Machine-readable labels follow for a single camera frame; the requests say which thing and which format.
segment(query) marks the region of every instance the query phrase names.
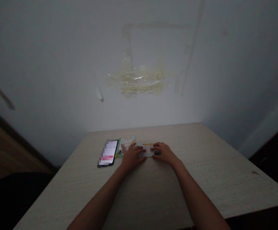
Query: forearm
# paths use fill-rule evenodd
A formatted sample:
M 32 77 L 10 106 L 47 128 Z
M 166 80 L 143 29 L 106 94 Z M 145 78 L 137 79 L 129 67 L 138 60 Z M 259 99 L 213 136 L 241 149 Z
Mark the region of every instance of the forearm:
M 198 229 L 230 229 L 220 212 L 195 182 L 184 164 L 172 164 L 178 178 L 189 213 Z
M 126 170 L 118 167 L 106 184 L 76 216 L 67 230 L 101 229 L 126 175 Z

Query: white wall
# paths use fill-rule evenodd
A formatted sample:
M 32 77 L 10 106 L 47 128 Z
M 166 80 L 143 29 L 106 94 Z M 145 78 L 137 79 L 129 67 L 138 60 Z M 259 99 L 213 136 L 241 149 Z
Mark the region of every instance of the white wall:
M 160 96 L 106 87 L 131 23 L 190 26 L 131 30 L 136 66 L 188 66 Z M 249 157 L 278 131 L 262 125 L 278 119 L 278 1 L 0 1 L 0 88 L 16 107 L 0 115 L 55 165 L 88 132 L 200 121 Z

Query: smartphone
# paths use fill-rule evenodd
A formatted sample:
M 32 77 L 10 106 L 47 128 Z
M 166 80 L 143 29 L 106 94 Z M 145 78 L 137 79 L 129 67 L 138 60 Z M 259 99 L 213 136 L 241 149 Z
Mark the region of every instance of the smartphone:
M 114 164 L 114 157 L 118 143 L 119 140 L 107 140 L 99 161 L 97 162 L 97 167 L 107 167 Z

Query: table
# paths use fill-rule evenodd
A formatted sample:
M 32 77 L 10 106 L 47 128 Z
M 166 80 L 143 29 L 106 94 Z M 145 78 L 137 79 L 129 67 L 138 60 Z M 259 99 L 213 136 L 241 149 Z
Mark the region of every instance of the table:
M 278 184 L 202 123 L 89 133 L 15 227 L 66 229 L 122 159 L 97 168 L 107 139 L 162 140 L 224 218 L 278 206 Z M 192 226 L 172 168 L 148 158 L 123 182 L 103 229 L 180 229 Z

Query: small card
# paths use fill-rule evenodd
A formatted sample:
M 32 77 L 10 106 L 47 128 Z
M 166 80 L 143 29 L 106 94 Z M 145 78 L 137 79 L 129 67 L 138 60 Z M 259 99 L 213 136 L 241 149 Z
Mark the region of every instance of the small card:
M 118 144 L 118 149 L 116 150 L 116 153 L 115 153 L 115 158 L 124 156 L 121 144 L 123 144 L 125 146 L 125 148 L 128 149 L 129 146 L 134 142 L 135 142 L 135 137 L 120 138 L 119 144 Z
M 154 155 L 154 151 L 151 151 L 151 148 L 153 148 L 153 144 L 154 143 L 146 143 L 146 144 L 142 144 L 143 149 L 145 149 L 145 152 L 142 152 L 139 154 L 139 158 L 142 157 L 151 157 L 152 155 Z

